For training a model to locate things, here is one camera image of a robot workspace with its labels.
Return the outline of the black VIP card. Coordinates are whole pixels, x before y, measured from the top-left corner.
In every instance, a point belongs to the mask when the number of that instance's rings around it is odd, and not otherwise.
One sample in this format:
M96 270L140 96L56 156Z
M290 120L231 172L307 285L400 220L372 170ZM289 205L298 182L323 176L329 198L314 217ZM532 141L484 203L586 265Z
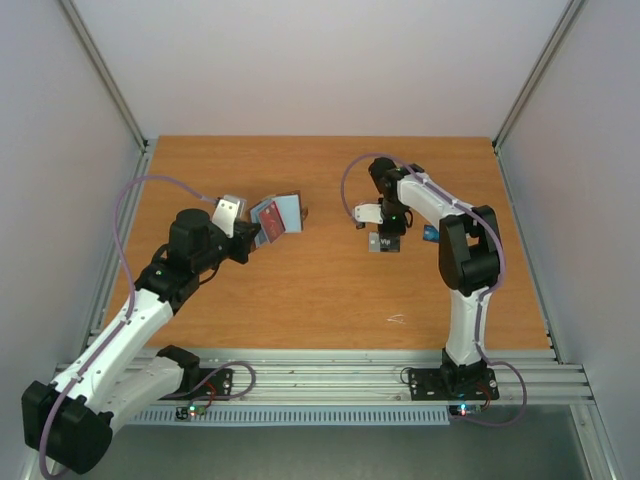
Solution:
M368 251L370 253L399 253L401 237L396 235L370 232L368 236Z

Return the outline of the red VIP card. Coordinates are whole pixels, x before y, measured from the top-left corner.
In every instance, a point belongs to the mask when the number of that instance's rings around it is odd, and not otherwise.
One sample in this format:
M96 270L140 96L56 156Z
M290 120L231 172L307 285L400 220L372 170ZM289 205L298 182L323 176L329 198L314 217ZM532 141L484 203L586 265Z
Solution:
M286 231L284 221L274 199L267 199L254 206L249 213L253 223L260 225L255 238L257 248L274 243Z

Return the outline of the blue VIP card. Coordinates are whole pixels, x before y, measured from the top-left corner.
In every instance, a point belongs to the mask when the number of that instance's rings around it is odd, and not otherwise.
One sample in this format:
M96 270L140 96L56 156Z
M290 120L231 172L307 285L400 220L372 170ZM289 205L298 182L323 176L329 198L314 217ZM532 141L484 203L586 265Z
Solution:
M425 225L423 228L423 240L431 243L439 242L439 232L433 225Z

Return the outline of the brown leather card holder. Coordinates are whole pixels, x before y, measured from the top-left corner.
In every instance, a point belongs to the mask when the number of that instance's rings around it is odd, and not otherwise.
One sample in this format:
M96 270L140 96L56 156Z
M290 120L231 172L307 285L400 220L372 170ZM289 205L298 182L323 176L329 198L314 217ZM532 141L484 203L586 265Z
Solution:
M286 228L284 234L297 234L303 231L308 209L302 205L301 192L299 190L271 195L260 200L257 204L267 199L274 199L278 205Z

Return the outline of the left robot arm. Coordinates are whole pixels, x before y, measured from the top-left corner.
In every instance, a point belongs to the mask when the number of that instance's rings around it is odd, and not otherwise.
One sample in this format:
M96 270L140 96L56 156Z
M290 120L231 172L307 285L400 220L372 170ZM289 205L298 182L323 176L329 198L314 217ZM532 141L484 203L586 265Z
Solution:
M231 363L204 370L197 355L174 345L136 373L124 371L204 284L203 274L215 276L225 260L247 262L259 231L237 217L232 203L212 214L176 215L167 243L131 279L127 301L98 338L52 381L34 381L24 391L25 443L37 451L43 478L56 476L49 462L76 474L92 470L127 421L157 400L233 398Z

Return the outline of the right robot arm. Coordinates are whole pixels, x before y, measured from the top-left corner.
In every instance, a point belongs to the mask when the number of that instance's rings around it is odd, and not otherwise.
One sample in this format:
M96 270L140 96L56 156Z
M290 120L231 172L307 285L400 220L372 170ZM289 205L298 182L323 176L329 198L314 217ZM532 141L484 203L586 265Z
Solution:
M398 166L378 157L368 167L379 193L375 204L354 208L362 227L377 226L380 251L390 251L421 215L438 234L438 269L449 289L449 336L437 369L414 369L410 381L415 399L430 391L441 399L470 399L477 392L498 397L485 347L489 301L501 285L505 254L497 216L487 206L474 207L434 183L417 164Z

